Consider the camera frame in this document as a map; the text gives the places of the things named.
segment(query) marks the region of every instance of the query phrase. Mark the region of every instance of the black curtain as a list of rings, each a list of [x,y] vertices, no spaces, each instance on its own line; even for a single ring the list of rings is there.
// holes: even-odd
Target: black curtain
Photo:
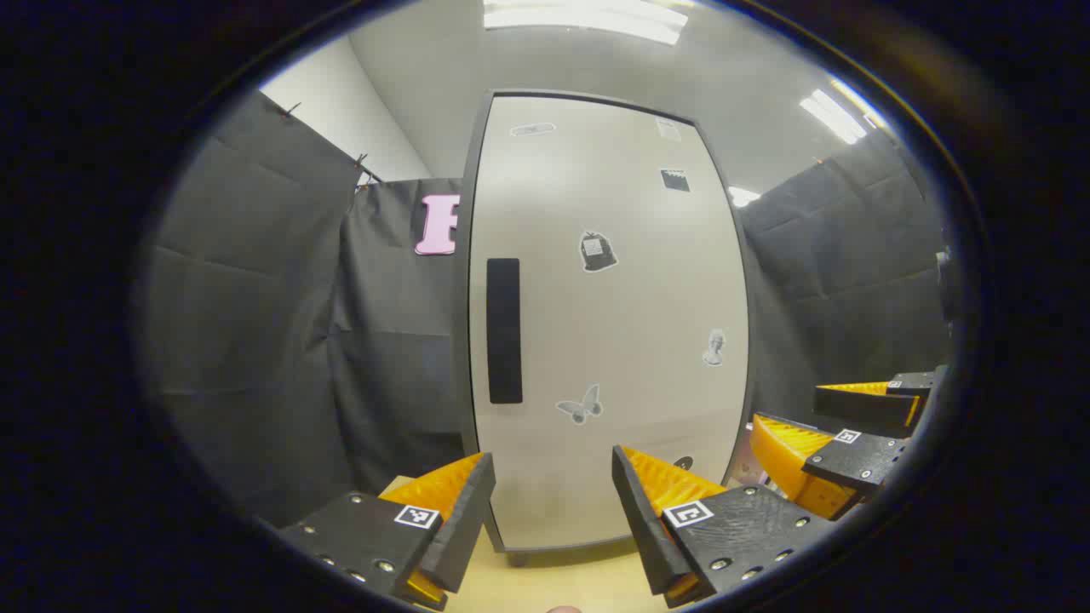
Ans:
[[[453,257],[414,251],[424,196],[457,194],[459,184],[371,185],[341,227],[329,360],[349,458],[365,491],[464,455],[450,381]]]
[[[811,413],[814,385],[886,381],[946,358],[933,193],[908,152],[872,132],[738,211],[758,264],[747,274],[754,410],[836,430]]]
[[[354,486],[325,342],[359,176],[254,93],[195,153],[147,253],[152,398],[235,503],[277,526]]]

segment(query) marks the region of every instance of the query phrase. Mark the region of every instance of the fluorescent light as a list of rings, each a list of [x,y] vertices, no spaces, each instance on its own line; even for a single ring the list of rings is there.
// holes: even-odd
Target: fluorescent light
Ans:
[[[869,105],[867,100],[860,97],[860,95],[857,94],[855,89],[848,87],[837,79],[833,79],[831,83],[833,84],[833,87],[836,87],[837,92],[844,94],[845,98],[851,100],[851,104],[856,105],[857,107],[859,107],[859,110],[863,111],[863,119],[870,121],[876,128],[885,128],[887,125],[885,120],[882,119],[882,116],[879,115],[879,111],[874,110],[874,107]]]
[[[484,27],[589,27],[675,45],[689,17],[643,0],[484,0]]]
[[[751,192],[749,190],[743,190],[741,188],[736,188],[734,185],[727,188],[727,191],[730,192],[730,197],[731,200],[735,201],[735,206],[738,208],[741,208],[747,204],[753,202],[754,200],[761,197],[761,194],[756,192]]]
[[[859,124],[848,111],[836,104],[828,94],[821,89],[814,89],[809,98],[802,98],[799,106],[807,109],[810,115],[828,127],[841,141],[852,145],[859,139],[867,135],[867,131]]]

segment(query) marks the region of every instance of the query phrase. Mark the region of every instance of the cabinet door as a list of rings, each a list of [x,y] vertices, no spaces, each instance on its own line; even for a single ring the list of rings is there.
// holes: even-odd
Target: cabinet door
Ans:
[[[749,324],[734,219],[697,130],[603,103],[494,97],[471,223],[471,386],[505,546],[626,536],[615,444],[719,482]],[[517,280],[510,263],[489,268],[501,259],[518,261]],[[518,317],[496,303],[512,297]],[[516,352],[521,401],[492,394],[491,316],[493,372]]]

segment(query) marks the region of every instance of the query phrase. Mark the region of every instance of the black handle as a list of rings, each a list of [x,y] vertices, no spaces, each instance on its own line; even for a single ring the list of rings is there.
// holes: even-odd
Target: black handle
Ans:
[[[488,260],[485,329],[488,338],[488,399],[494,405],[518,405],[522,402],[522,321],[517,259]]]

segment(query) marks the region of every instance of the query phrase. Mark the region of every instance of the ceiling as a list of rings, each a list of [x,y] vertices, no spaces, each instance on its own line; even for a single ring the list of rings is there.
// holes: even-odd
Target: ceiling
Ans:
[[[790,43],[739,13],[659,3],[689,15],[676,46],[581,28],[486,32],[481,0],[405,3],[349,39],[434,177],[462,176],[493,87],[597,94],[695,119],[728,181],[759,193],[845,146],[799,106],[816,88],[837,94]]]

